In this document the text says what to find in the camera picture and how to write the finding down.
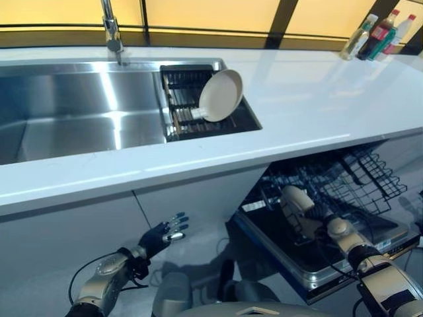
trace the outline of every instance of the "dish rack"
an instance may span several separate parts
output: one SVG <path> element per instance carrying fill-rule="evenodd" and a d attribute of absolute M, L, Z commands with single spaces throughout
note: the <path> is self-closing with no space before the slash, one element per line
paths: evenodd
<path fill-rule="evenodd" d="M 210 65 L 161 67 L 161 84 L 167 102 L 165 112 L 169 114 L 165 127 L 167 141 L 260 129 L 244 99 L 228 118 L 219 122 L 208 122 L 202 118 L 192 117 L 191 110 L 198 108 L 201 92 L 214 73 Z"/>
<path fill-rule="evenodd" d="M 390 199 L 407 191 L 407 186 L 373 152 L 376 146 L 358 146 L 272 163 L 242 208 L 246 212 L 263 207 L 279 209 L 282 188 L 294 185 L 337 215 L 368 224 L 371 217 L 391 210 Z M 299 221 L 290 219 L 290 223 L 294 242 L 309 242 L 301 234 Z"/>

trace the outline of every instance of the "open dishwasher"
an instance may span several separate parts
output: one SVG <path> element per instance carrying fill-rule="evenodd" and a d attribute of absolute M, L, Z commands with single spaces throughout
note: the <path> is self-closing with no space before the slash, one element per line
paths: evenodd
<path fill-rule="evenodd" d="M 348 219 L 391 259 L 418 244 L 417 232 L 382 215 L 392 209 L 394 197 L 407 191 L 375 152 L 382 143 L 273 162 L 231 219 L 307 304 L 353 282 L 348 278 L 352 268 L 337 248 L 307 237 L 296 216 L 284 214 L 280 206 L 284 186 L 297 186 L 315 203 Z"/>

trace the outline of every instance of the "dishwasher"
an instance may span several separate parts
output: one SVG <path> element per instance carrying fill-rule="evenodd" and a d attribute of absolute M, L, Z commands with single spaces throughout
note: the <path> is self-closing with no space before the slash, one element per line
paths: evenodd
<path fill-rule="evenodd" d="M 420 213 L 412 223 L 421 225 L 422 145 L 419 134 L 273 162 L 230 223 L 258 246 L 307 304 L 313 304 L 352 283 L 348 277 L 352 268 L 337 248 L 319 248 L 315 239 L 302 234 L 301 223 L 282 212 L 284 186 L 304 190 L 314 202 L 348 219 L 382 254 L 395 259 L 420 240 L 418 230 L 401 221 L 404 207 L 399 202 L 411 199 L 411 204 L 417 204 Z"/>

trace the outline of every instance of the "drying rack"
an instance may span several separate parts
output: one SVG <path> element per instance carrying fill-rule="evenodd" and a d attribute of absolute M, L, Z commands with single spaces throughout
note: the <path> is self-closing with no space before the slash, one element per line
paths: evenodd
<path fill-rule="evenodd" d="M 178 141 L 252 130 L 256 124 L 248 119 L 244 100 L 224 120 L 208 122 L 194 119 L 191 110 L 198 108 L 201 92 L 215 71 L 210 65 L 172 65 L 161 67 L 161 84 L 169 111 L 166 125 L 167 141 Z"/>
<path fill-rule="evenodd" d="M 373 153 L 374 147 L 358 146 L 273 163 L 242 207 L 247 212 L 263 207 L 279 209 L 282 188 L 294 185 L 337 215 L 353 222 L 368 222 L 371 217 L 391 210 L 389 200 L 407 191 L 386 162 Z M 294 242 L 308 242 L 301 234 L 300 222 L 290 220 L 296 233 Z"/>

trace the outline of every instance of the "white pan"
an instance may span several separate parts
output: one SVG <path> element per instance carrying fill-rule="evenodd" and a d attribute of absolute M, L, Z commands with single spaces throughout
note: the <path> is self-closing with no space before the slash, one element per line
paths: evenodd
<path fill-rule="evenodd" d="M 192 109 L 194 119 L 204 118 L 210 122 L 221 121 L 230 116 L 243 97 L 243 81 L 232 69 L 216 73 L 203 88 L 199 108 Z"/>

